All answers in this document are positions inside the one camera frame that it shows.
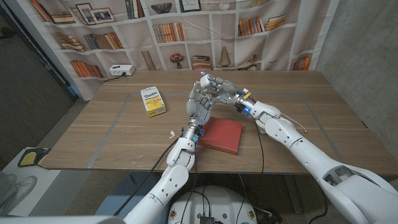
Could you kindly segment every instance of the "wooden table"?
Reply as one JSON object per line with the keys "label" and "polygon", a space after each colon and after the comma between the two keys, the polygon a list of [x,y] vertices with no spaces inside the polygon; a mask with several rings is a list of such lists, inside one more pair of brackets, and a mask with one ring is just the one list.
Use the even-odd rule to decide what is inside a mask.
{"label": "wooden table", "polygon": [[[398,175],[398,162],[319,72],[211,71],[257,100],[276,106],[308,129],[304,134],[337,161],[380,175]],[[185,103],[196,71],[147,71],[105,83],[43,161],[48,169],[149,170],[188,123]],[[148,118],[140,90],[156,86],[167,112]],[[261,173],[261,148],[252,119],[232,105],[218,103],[212,116],[239,121],[238,155],[197,147],[198,172]],[[306,174],[283,145],[261,136],[264,173]],[[166,168],[165,158],[157,171]]]}

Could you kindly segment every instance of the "picture frame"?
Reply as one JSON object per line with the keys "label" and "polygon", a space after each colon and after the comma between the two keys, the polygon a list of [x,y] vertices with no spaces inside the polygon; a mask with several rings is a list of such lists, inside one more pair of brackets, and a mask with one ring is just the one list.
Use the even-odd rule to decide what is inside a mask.
{"label": "picture frame", "polygon": [[80,14],[80,11],[78,8],[70,8],[72,10],[72,12],[77,16],[77,18],[79,18],[80,22],[82,24],[87,25],[87,22],[85,20],[85,18]]}
{"label": "picture frame", "polygon": [[95,21],[90,14],[91,5],[89,3],[76,4],[76,8],[79,10],[80,15],[84,18],[87,25],[95,25]]}
{"label": "picture frame", "polygon": [[181,12],[201,11],[200,0],[179,0]]}
{"label": "picture frame", "polygon": [[104,24],[107,22],[116,22],[110,8],[89,10],[95,24]]}

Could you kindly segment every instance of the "electrical outlet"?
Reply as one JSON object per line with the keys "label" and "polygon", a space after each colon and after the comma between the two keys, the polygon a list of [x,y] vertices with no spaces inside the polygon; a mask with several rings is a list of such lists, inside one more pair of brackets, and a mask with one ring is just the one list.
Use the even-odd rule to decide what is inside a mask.
{"label": "electrical outlet", "polygon": [[112,65],[109,71],[111,75],[119,76],[122,75],[123,72],[126,72],[126,75],[132,75],[135,69],[132,65]]}

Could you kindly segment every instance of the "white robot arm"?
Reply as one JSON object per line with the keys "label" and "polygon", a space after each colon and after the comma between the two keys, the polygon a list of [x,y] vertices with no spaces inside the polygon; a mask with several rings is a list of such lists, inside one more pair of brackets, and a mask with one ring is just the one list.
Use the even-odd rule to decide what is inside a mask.
{"label": "white robot arm", "polygon": [[[215,78],[204,75],[202,87],[211,85],[209,82]],[[290,121],[280,117],[277,108],[247,96],[239,91],[234,94],[237,110],[249,114],[262,134],[283,144],[317,180],[348,221],[358,224],[398,222],[398,192],[388,182],[369,170],[333,160],[296,131]]]}
{"label": "white robot arm", "polygon": [[274,106],[250,99],[229,81],[201,72],[187,102],[190,122],[167,157],[168,168],[156,186],[125,217],[126,223],[154,223],[164,206],[187,182],[195,146],[216,102],[235,105],[256,122],[262,134],[283,144],[311,173],[338,211],[351,223],[398,222],[398,192],[377,174],[328,157],[305,139]]}

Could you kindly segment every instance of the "cardboard box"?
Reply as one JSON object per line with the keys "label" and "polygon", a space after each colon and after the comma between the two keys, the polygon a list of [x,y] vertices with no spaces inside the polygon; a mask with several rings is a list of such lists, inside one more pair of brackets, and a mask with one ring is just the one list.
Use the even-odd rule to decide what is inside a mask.
{"label": "cardboard box", "polygon": [[149,118],[166,113],[166,107],[156,86],[141,90],[141,96]]}

